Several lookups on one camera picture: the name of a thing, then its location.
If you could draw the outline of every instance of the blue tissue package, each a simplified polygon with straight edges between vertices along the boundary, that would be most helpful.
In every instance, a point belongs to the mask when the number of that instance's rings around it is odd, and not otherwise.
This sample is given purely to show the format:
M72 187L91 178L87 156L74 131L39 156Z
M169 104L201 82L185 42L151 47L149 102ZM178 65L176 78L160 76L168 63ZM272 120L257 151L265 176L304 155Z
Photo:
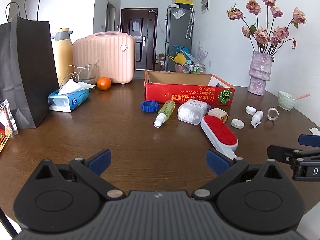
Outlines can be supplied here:
M59 91L51 93L48 97L50 110L70 113L90 97L89 89L66 95L58 95Z

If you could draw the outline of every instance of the blue lid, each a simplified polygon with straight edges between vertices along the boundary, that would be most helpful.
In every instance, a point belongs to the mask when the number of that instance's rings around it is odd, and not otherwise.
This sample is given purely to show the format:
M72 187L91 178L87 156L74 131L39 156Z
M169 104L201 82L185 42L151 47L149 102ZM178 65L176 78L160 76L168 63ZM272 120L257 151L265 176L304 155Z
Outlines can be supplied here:
M159 111L160 104L156 101L145 101L141 103L141 109L147 113L154 113Z

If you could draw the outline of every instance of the ceramic bowl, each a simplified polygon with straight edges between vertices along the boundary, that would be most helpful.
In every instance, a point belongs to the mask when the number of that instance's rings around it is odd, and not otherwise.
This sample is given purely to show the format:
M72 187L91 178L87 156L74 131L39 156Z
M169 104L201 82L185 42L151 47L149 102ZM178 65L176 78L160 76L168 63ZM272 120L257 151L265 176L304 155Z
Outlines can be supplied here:
M286 92L279 91L278 102L281 108L283 108L284 110L290 111L292 108L294 108L297 100L294 99L293 95L290 95Z

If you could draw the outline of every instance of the dark brown door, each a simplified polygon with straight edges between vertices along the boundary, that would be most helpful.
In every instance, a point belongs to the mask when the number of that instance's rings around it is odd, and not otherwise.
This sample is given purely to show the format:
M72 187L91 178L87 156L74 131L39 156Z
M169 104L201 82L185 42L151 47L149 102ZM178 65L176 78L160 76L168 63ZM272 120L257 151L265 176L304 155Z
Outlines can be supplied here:
M154 69L158 9L122 9L121 31L136 41L136 69Z

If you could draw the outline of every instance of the pink vase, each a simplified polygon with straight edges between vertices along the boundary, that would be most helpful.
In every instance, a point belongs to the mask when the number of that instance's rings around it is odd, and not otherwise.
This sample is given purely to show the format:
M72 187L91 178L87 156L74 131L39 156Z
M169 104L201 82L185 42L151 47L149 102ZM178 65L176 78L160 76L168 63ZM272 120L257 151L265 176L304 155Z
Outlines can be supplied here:
M248 91L258 96L266 92L266 83L270 80L272 56L267 53L253 51L249 75L250 85Z

